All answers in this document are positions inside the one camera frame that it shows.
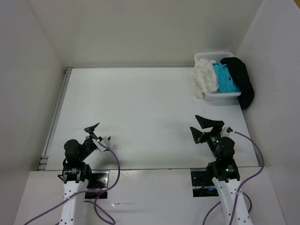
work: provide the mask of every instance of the cable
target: cable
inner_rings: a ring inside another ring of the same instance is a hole
[[[204,182],[204,184],[203,184],[203,186],[201,187],[201,188],[196,188],[196,185],[194,186],[195,187],[195,190],[202,190],[203,188],[205,188],[205,186],[206,186],[206,183],[207,183],[207,181],[208,181],[208,177],[206,178],[206,180],[205,180],[205,182]]]
[[[38,216],[32,218],[31,220],[29,220],[28,222],[26,222],[24,225],[28,225],[28,224],[30,224],[32,221],[34,221],[34,220],[36,220],[36,219],[42,217],[43,215],[45,215],[45,214],[47,214],[47,213],[53,211],[54,209],[57,209],[58,207],[60,207],[61,205],[63,205],[64,203],[66,203],[67,201],[69,201],[71,198],[73,198],[73,197],[76,196],[76,195],[79,195],[79,194],[82,194],[82,193],[99,193],[98,196],[97,196],[97,198],[98,198],[98,197],[99,197],[100,195],[102,195],[104,192],[106,192],[106,191],[112,189],[114,186],[116,186],[116,184],[117,184],[117,182],[119,181],[119,178],[120,178],[120,162],[119,162],[119,160],[118,160],[116,154],[113,152],[113,150],[112,150],[111,148],[106,147],[106,146],[104,146],[104,145],[102,145],[102,144],[100,144],[100,145],[101,145],[102,147],[108,149],[108,150],[112,153],[112,155],[115,157],[115,159],[116,159],[116,162],[117,162],[117,165],[118,165],[118,176],[117,176],[117,179],[116,179],[116,181],[114,182],[114,184],[111,185],[110,187],[108,187],[106,190],[100,190],[100,191],[99,191],[99,190],[83,190],[83,191],[79,191],[79,192],[77,192],[77,193],[71,195],[68,199],[66,199],[66,200],[62,201],[61,203],[57,204],[56,206],[52,207],[51,209],[49,209],[49,210],[47,210],[47,211],[45,211],[45,212],[39,214]],[[104,209],[102,209],[100,206],[97,205],[97,203],[96,203],[96,202],[97,202],[97,198],[96,198],[95,202],[93,202],[93,204],[94,204],[94,209],[95,209],[95,212],[96,212],[97,216],[98,216],[100,219],[102,219],[103,221],[107,222],[108,224],[114,225],[114,224],[115,224],[114,219],[113,219],[111,216],[109,216],[108,213],[106,213],[106,212],[104,211]],[[112,219],[112,221],[113,221],[114,223],[111,223],[111,222],[105,220],[104,218],[102,218],[102,217],[99,215],[99,213],[97,212],[97,208],[96,208],[96,207],[100,208],[101,211],[104,212],[110,219]]]
[[[249,206],[249,209],[248,209],[248,213],[250,213],[251,212],[251,210],[252,210],[252,201],[251,201],[251,199],[250,199],[250,197],[249,197],[249,195],[247,195],[246,193],[244,193],[243,192],[243,195],[244,196],[246,196],[247,197],[247,199],[249,200],[249,202],[250,202],[250,206]],[[208,211],[208,213],[205,215],[205,218],[204,218],[204,220],[203,220],[203,223],[202,223],[202,225],[204,225],[205,224],[205,222],[206,222],[206,219],[207,219],[207,217],[208,217],[208,215],[219,205],[221,203],[221,201],[219,201],[217,204],[215,204],[209,211]]]
[[[253,174],[252,176],[250,176],[250,177],[248,177],[247,179],[245,179],[243,182],[241,182],[241,184],[240,184],[240,186],[238,187],[238,190],[237,190],[237,193],[239,193],[240,189],[242,188],[242,186],[243,186],[247,181],[249,181],[250,179],[256,177],[257,175],[259,175],[259,174],[263,171],[263,168],[264,168],[264,158],[263,158],[262,151],[260,150],[260,148],[257,146],[257,144],[256,144],[251,138],[249,138],[249,137],[247,137],[246,135],[243,135],[243,134],[241,134],[241,133],[239,133],[239,132],[237,132],[237,131],[234,131],[234,133],[236,133],[236,134],[238,134],[238,135],[241,135],[241,136],[247,138],[249,141],[251,141],[252,144],[256,147],[258,153],[260,154],[261,160],[262,160],[262,167],[260,168],[260,170],[259,170],[257,173]],[[232,225],[232,223],[233,223],[233,217],[234,217],[234,213],[235,213],[235,210],[236,210],[236,205],[237,205],[237,202],[238,202],[238,197],[239,197],[239,195],[236,195],[236,197],[235,197],[235,199],[234,199],[233,210],[232,210],[232,214],[231,214],[231,217],[230,217],[229,225]],[[218,202],[216,205],[214,205],[214,206],[208,211],[208,213],[206,214],[206,216],[205,216],[205,218],[204,218],[204,220],[203,220],[202,225],[205,224],[205,221],[206,221],[208,215],[209,215],[209,214],[210,214],[210,213],[211,213],[211,212],[212,212],[212,211],[213,211],[220,203],[221,203],[221,202]]]
[[[110,147],[106,147],[106,146],[102,145],[101,143],[99,143],[99,144],[100,144],[102,147],[106,148],[107,150],[109,150],[109,151],[112,153],[112,155],[113,155],[113,156],[115,157],[115,159],[116,159],[117,166],[118,166],[118,176],[117,176],[116,181],[114,182],[113,185],[111,185],[109,188],[107,188],[106,190],[104,190],[104,191],[103,191],[103,193],[104,193],[104,192],[106,192],[106,191],[112,189],[112,188],[113,188],[114,186],[116,186],[116,184],[118,183],[119,178],[120,178],[120,162],[119,162],[119,160],[118,160],[116,154],[112,151],[112,149],[111,149]],[[115,225],[115,224],[116,224],[116,221],[115,221],[115,220],[114,220],[107,212],[105,212],[104,209],[102,209],[99,205],[97,205],[97,200],[98,200],[98,198],[99,198],[100,195],[102,195],[101,192],[98,194],[98,196],[96,197],[95,202],[94,202],[94,210],[95,210],[95,213],[96,213],[97,216],[98,216],[101,220],[103,220],[104,222],[106,222],[106,223],[108,223],[108,224],[110,224],[110,225]],[[106,215],[112,220],[112,222],[110,222],[110,221],[104,219],[103,217],[101,217],[100,214],[99,214],[98,211],[97,211],[97,208],[99,208],[104,214],[106,214]]]

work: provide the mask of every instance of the clothing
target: clothing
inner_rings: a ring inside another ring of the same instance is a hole
[[[233,93],[240,91],[233,82],[233,79],[229,74],[227,65],[223,65],[220,62],[214,62],[212,65],[217,75],[217,82],[219,84],[221,93]]]
[[[203,92],[215,92],[218,89],[217,76],[213,69],[212,62],[207,59],[200,59],[195,63],[195,92],[198,98],[203,98]]]
[[[227,64],[229,73],[239,87],[241,95],[238,96],[241,109],[247,109],[254,99],[254,90],[250,82],[246,65],[238,58],[224,58],[222,64]]]

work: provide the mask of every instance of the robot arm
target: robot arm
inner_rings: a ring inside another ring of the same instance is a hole
[[[91,168],[85,164],[84,159],[94,150],[99,149],[98,142],[103,141],[104,146],[109,146],[109,140],[97,137],[94,134],[98,124],[85,128],[84,130],[90,135],[86,137],[83,144],[72,139],[65,143],[65,156],[63,162],[62,180],[64,182],[64,200],[71,195],[87,189],[91,179]],[[59,225],[83,225],[83,205],[85,193],[78,194],[67,201],[62,208]]]
[[[237,200],[232,225],[253,225],[242,190],[237,193],[240,186],[240,174],[234,156],[234,141],[229,137],[222,137],[223,121],[208,120],[201,116],[196,116],[202,129],[212,127],[210,132],[201,132],[191,127],[192,135],[196,144],[207,143],[216,161],[211,162],[206,167],[207,176],[212,179],[221,199],[226,224],[229,224],[236,195],[240,195]]]

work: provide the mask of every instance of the blue cloth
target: blue cloth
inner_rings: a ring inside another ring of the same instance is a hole
[[[231,78],[228,66],[220,62],[212,63],[214,71],[217,75],[217,82],[219,84],[219,90],[221,93],[232,93],[239,92],[240,89],[235,85],[233,79]]]

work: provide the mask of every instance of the black cloth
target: black cloth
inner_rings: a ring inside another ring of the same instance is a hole
[[[241,95],[238,96],[240,107],[247,109],[254,99],[254,90],[247,73],[246,65],[236,57],[223,58],[221,63],[228,66],[230,76],[241,91]]]

